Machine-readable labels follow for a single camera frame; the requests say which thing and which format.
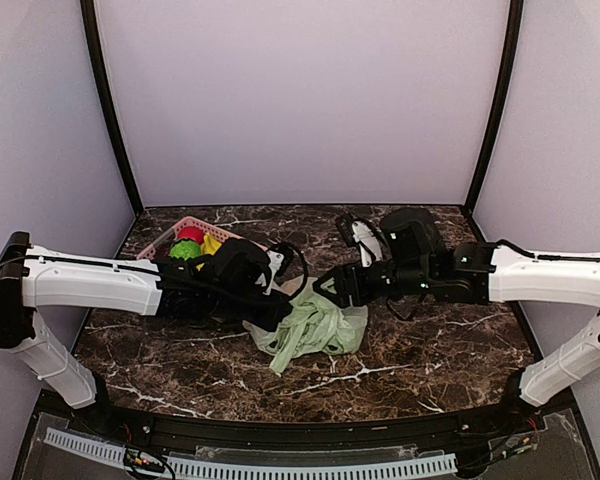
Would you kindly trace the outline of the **light green plastic bag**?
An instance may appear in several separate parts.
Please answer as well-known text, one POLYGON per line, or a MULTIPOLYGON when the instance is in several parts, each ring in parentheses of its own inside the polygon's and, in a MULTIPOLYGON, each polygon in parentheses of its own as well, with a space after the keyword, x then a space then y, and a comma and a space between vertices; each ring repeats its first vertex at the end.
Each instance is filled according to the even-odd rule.
POLYGON ((341 308, 313 290, 313 277, 291 301, 292 311, 273 332, 250 322, 242 326, 256 347, 271 356, 269 370, 280 376, 292 360, 309 354, 330 356, 358 351, 368 324, 366 306, 341 308))

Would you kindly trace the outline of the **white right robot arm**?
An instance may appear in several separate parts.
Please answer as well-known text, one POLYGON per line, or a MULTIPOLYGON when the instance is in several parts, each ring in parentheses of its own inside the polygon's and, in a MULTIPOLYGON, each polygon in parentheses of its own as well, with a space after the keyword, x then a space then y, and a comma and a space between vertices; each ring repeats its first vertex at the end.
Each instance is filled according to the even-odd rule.
POLYGON ((313 283, 340 308, 375 300, 432 296, 463 304, 555 302, 596 308, 569 341, 544 359, 511 374, 502 403, 490 413, 501 434, 514 432, 552 397, 600 368, 600 252, 525 250, 508 240, 445 246, 431 212, 404 207, 378 227, 344 215, 338 229, 357 262, 334 267, 313 283))

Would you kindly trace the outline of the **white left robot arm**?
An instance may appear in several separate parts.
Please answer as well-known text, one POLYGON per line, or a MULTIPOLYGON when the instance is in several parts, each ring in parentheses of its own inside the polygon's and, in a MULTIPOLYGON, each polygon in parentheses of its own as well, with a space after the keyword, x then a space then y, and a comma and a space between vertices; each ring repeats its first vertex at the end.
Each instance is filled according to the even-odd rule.
POLYGON ((242 238, 192 259, 114 260, 34 246, 15 232, 0 255, 0 349, 16 355, 100 436, 121 427, 105 382, 80 362, 46 325, 41 308, 71 306, 125 311, 201 323, 249 321, 273 331, 292 310, 297 291, 274 287, 292 261, 289 243, 269 249, 242 238))

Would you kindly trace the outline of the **yellow toy bananas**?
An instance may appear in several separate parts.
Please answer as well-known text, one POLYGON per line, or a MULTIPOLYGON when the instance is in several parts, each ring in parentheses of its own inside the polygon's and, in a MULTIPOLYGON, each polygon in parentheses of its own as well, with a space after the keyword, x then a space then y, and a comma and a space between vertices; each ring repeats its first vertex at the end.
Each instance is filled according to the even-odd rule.
POLYGON ((223 243, 217 240, 210 234, 204 234, 199 238, 198 242, 196 242, 198 246, 198 256, 213 256, 223 245, 223 243))

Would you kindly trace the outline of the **green toy watermelon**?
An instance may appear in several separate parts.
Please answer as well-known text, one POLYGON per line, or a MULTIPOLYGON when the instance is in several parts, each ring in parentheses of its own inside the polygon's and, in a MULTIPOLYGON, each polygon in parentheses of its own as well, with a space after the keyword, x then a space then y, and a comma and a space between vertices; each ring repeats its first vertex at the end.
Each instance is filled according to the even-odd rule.
POLYGON ((201 246, 194 240, 182 239, 175 242, 169 251, 169 257, 176 260, 192 260, 200 257, 201 246))

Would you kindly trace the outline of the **red toy apple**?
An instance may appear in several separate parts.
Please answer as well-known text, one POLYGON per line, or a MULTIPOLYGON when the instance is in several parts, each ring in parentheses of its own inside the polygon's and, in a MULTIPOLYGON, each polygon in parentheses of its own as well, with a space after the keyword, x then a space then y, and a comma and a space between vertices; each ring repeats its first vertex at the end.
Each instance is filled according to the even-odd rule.
POLYGON ((201 245, 204 243, 205 233, 196 226, 186 226, 177 235, 178 241, 192 241, 201 245))

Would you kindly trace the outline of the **pink plastic basket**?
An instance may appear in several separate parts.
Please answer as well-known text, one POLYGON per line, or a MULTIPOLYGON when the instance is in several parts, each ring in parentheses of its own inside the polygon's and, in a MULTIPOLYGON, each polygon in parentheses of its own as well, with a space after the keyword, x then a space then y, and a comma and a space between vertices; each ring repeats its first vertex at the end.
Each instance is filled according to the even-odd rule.
POLYGON ((145 247, 137 256, 138 260, 166 257, 169 253, 171 245, 183 237, 182 232, 187 229, 196 228, 203 234, 210 235, 213 239, 224 242, 229 238, 241 239, 240 235, 231 233, 218 226, 209 224, 193 216, 186 216, 173 224, 165 232, 163 232, 155 241, 145 247))

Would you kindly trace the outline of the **black front rail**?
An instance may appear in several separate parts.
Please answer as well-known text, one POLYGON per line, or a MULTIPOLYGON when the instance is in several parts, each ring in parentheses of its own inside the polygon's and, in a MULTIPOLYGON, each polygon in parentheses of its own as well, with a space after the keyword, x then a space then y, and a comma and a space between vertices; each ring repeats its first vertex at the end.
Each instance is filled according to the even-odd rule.
POLYGON ((203 447, 273 451, 327 451, 407 446, 482 455, 490 442, 541 431, 538 412, 524 415, 498 405, 450 414, 344 423, 258 423, 151 414, 124 407, 87 407, 73 413, 81 427, 154 451, 203 447))

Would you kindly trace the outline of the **right black frame post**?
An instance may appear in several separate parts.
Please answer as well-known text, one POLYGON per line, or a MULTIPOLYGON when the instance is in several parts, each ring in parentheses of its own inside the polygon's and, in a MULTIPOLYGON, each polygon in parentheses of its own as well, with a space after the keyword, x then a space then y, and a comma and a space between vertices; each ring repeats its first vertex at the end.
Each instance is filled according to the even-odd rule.
POLYGON ((511 0, 509 2, 502 53, 492 102, 469 190, 463 204, 463 210, 467 217, 472 217, 475 213, 498 137, 513 74, 523 10, 523 0, 511 0))

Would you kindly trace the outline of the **black frame post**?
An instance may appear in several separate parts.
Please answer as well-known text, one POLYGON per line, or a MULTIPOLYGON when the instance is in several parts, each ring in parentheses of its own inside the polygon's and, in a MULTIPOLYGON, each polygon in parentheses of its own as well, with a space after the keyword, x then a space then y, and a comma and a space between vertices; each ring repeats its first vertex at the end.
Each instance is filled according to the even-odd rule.
POLYGON ((138 217, 144 212, 145 208, 132 171, 114 104, 99 31, 96 2, 93 0, 80 0, 79 3, 92 75, 109 143, 132 212, 135 217, 138 217))
POLYGON ((463 210, 467 217, 472 217, 475 213, 498 137, 513 74, 523 10, 523 0, 511 0, 509 2, 502 53, 492 102, 469 190, 463 204, 463 210))

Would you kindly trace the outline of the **left black frame post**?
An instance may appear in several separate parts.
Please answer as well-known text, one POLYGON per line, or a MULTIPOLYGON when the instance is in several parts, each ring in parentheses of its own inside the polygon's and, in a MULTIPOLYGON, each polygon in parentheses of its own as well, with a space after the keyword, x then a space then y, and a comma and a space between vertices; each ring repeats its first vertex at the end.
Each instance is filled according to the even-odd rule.
POLYGON ((96 2, 93 0, 80 0, 79 3, 92 75, 109 143, 132 212, 135 217, 138 217, 144 212, 145 208, 132 171, 114 104, 99 31, 96 2))

